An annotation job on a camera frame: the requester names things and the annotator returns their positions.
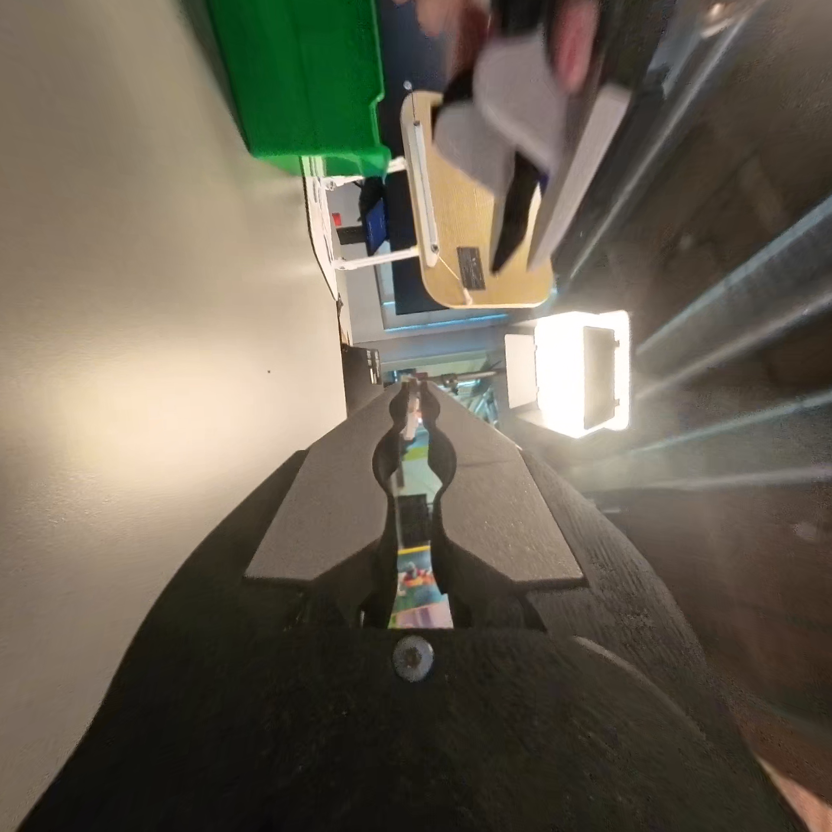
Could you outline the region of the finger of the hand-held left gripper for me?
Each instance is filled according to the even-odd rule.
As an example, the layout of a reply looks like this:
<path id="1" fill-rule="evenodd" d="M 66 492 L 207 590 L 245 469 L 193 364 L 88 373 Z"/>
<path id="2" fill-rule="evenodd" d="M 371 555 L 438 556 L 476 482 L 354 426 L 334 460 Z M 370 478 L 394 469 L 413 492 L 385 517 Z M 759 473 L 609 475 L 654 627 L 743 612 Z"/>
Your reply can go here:
<path id="1" fill-rule="evenodd" d="M 566 120 L 542 32 L 491 39 L 432 111 L 436 151 L 494 198 L 494 274 L 523 242 L 535 193 L 561 164 Z"/>
<path id="2" fill-rule="evenodd" d="M 629 88 L 598 88 L 563 172 L 549 182 L 543 194 L 529 244 L 528 269 L 550 264 L 627 115 L 631 99 Z"/>

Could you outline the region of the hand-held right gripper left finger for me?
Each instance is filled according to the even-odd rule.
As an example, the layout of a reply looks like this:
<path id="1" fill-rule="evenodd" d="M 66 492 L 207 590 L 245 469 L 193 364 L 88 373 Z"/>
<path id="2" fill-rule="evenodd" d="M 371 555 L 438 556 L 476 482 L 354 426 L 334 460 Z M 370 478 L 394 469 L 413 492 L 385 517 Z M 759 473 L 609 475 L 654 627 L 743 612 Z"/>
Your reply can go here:
<path id="1" fill-rule="evenodd" d="M 390 478 L 409 388 L 394 384 L 314 442 L 247 567 L 343 618 L 390 618 L 397 588 Z"/>

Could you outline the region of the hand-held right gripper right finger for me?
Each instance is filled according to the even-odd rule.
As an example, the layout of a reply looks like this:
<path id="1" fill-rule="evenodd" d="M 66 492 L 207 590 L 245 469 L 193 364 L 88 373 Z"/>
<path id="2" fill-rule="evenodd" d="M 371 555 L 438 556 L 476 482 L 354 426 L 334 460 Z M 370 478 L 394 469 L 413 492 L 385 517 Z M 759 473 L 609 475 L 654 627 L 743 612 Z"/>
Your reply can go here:
<path id="1" fill-rule="evenodd" d="M 528 597 L 583 586 L 583 570 L 518 446 L 431 382 L 420 385 L 434 577 L 453 626 L 539 626 Z"/>

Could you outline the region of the green plastic bin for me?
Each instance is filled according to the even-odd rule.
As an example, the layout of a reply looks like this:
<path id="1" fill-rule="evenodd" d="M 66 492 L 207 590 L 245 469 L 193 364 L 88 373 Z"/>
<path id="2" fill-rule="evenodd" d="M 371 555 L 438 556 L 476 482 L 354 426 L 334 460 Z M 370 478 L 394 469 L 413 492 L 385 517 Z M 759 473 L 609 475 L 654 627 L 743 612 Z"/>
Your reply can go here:
<path id="1" fill-rule="evenodd" d="M 385 88 L 376 3 L 300 2 L 298 13 L 305 92 L 299 154 L 323 160 L 329 175 L 386 177 L 391 152 L 378 118 Z"/>
<path id="2" fill-rule="evenodd" d="M 290 2 L 176 1 L 205 66 L 229 111 L 246 151 L 258 160 L 299 174 L 291 146 L 292 118 L 285 109 L 284 57 L 293 28 Z"/>

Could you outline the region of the yellow lego set box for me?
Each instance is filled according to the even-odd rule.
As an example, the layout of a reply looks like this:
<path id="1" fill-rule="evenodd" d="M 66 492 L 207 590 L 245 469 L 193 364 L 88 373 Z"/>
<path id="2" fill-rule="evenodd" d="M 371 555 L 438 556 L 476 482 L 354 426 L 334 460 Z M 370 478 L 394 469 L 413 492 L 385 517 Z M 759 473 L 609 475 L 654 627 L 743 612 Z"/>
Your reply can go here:
<path id="1" fill-rule="evenodd" d="M 400 549 L 397 574 L 390 629 L 453 628 L 449 598 L 439 589 L 428 544 Z"/>

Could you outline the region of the person's left hand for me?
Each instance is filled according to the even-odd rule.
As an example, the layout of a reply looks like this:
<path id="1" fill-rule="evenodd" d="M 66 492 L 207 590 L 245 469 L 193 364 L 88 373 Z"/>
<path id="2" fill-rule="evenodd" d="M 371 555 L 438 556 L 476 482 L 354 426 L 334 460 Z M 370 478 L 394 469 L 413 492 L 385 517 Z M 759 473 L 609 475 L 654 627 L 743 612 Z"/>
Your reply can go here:
<path id="1" fill-rule="evenodd" d="M 475 66 L 497 19 L 489 2 L 415 1 L 417 21 L 428 36 L 446 36 L 449 73 L 452 77 Z M 594 1 L 557 2 L 550 34 L 553 40 L 552 71 L 570 94 L 587 80 L 601 17 Z"/>

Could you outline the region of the studio light panel with stand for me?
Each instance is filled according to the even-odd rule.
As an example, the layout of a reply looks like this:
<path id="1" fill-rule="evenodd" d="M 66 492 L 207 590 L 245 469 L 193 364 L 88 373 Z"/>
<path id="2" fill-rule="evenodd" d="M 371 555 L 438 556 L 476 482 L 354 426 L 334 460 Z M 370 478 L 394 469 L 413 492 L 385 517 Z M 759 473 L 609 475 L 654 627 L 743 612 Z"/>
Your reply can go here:
<path id="1" fill-rule="evenodd" d="M 625 310 L 571 310 L 509 327 L 504 361 L 430 377 L 446 391 L 503 379 L 519 419 L 569 439 L 621 432 L 631 423 L 631 324 Z"/>

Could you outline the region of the small blue screen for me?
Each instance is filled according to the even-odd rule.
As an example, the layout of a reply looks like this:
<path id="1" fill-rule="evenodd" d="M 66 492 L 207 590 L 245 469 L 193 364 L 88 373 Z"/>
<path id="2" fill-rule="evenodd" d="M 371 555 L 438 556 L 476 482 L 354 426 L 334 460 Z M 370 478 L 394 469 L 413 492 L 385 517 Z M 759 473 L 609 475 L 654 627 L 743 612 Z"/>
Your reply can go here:
<path id="1" fill-rule="evenodd" d="M 386 201 L 380 197 L 361 215 L 367 255 L 380 253 L 384 243 L 389 240 L 388 210 Z"/>

